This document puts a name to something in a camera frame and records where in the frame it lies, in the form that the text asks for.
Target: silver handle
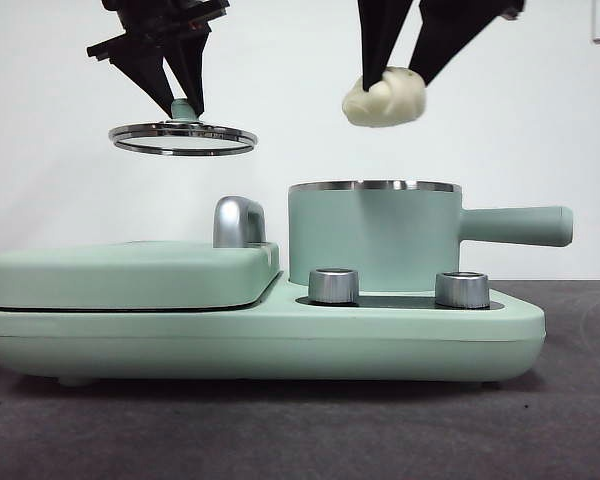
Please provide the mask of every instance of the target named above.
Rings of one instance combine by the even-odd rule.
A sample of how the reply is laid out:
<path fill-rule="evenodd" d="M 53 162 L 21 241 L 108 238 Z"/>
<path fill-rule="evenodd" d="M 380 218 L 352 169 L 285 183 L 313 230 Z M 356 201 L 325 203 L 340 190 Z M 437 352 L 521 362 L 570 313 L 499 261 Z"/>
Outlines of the silver handle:
<path fill-rule="evenodd" d="M 266 241 L 264 210 L 258 202 L 236 196 L 218 201 L 213 219 L 214 248 L 245 248 Z"/>

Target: white backdrop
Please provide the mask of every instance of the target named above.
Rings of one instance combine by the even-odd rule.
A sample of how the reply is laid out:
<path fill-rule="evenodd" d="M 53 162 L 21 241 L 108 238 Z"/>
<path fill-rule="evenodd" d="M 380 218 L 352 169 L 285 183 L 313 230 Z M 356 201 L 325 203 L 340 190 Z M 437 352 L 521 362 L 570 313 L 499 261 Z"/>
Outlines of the white backdrop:
<path fill-rule="evenodd" d="M 354 0 L 234 0 L 206 50 L 209 122 L 256 132 L 221 159 L 114 149 L 110 127 L 162 112 L 85 47 L 121 33 L 100 1 L 0 0 L 0 252 L 143 239 L 210 241 L 218 198 L 260 201 L 287 254 L 289 185 L 409 178 L 464 187 L 465 206 L 570 206 L 565 249 L 467 242 L 493 278 L 600 278 L 600 46 L 590 0 L 528 0 L 498 19 L 429 89 L 425 116 L 350 126 L 340 100 L 360 73 Z M 414 9 L 392 64 L 406 65 Z"/>

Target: silver pot lid rim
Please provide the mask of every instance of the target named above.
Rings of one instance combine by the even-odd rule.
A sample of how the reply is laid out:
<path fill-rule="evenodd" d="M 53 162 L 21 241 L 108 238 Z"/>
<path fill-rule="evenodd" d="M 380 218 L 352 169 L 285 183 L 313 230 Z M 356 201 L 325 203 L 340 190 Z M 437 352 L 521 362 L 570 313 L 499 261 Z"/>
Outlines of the silver pot lid rim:
<path fill-rule="evenodd" d="M 462 193 L 460 185 L 418 180 L 338 180 L 299 183 L 289 188 L 289 193 L 315 190 L 427 190 L 431 192 Z"/>
<path fill-rule="evenodd" d="M 232 144 L 222 148 L 165 148 L 127 142 L 127 140 L 130 139 L 155 137 L 210 138 L 214 140 L 226 140 L 232 142 Z M 199 121 L 178 120 L 124 125 L 112 129 L 109 132 L 109 139 L 116 147 L 132 152 L 154 155 L 199 157 L 246 153 L 253 150 L 254 146 L 258 143 L 258 137 L 244 130 L 206 125 Z"/>

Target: silver knob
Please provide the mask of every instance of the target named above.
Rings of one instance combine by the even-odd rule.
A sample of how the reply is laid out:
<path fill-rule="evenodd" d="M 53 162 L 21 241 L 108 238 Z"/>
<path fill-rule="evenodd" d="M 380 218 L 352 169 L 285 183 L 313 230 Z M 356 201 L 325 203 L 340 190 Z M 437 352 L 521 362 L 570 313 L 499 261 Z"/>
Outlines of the silver knob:
<path fill-rule="evenodd" d="M 319 268 L 309 273 L 309 300 L 319 303 L 358 303 L 358 272 L 346 268 Z"/>
<path fill-rule="evenodd" d="M 485 308 L 489 299 L 489 278 L 483 273 L 452 272 L 436 276 L 436 303 L 455 308 Z"/>

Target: saucepan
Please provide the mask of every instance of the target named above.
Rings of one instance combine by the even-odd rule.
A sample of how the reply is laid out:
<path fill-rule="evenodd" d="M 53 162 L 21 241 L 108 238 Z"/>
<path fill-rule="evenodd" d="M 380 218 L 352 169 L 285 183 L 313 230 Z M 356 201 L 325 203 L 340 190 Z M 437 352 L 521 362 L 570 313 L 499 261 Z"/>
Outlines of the saucepan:
<path fill-rule="evenodd" d="M 442 182 L 360 180 L 289 190 L 290 280 L 317 268 L 351 268 L 370 292 L 433 290 L 436 274 L 459 269 L 463 240 L 562 247 L 566 207 L 465 210 L 462 189 Z"/>

